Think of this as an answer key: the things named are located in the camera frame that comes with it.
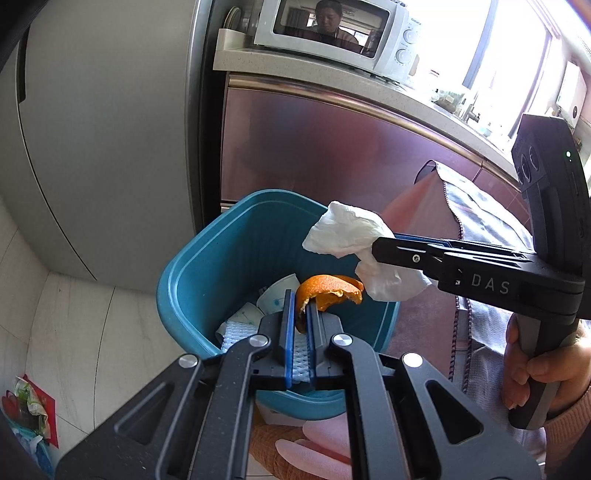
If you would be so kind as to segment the pink sweater right forearm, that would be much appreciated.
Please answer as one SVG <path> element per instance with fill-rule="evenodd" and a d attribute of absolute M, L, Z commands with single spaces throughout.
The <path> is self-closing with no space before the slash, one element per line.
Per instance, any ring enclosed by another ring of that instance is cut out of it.
<path fill-rule="evenodd" d="M 564 463 L 589 426 L 590 416 L 590 389 L 587 389 L 570 408 L 545 423 L 546 476 L 555 473 Z"/>

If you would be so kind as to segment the person's right hand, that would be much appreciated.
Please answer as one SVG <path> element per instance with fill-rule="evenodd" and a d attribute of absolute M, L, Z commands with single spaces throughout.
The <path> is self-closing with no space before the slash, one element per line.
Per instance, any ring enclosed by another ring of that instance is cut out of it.
<path fill-rule="evenodd" d="M 519 328 L 513 315 L 506 330 L 506 350 L 501 396 L 509 409 L 523 407 L 530 397 L 529 380 L 559 383 L 549 408 L 558 414 L 573 406 L 590 386 L 590 330 L 579 323 L 575 342 L 558 350 L 529 358 L 519 344 Z"/>

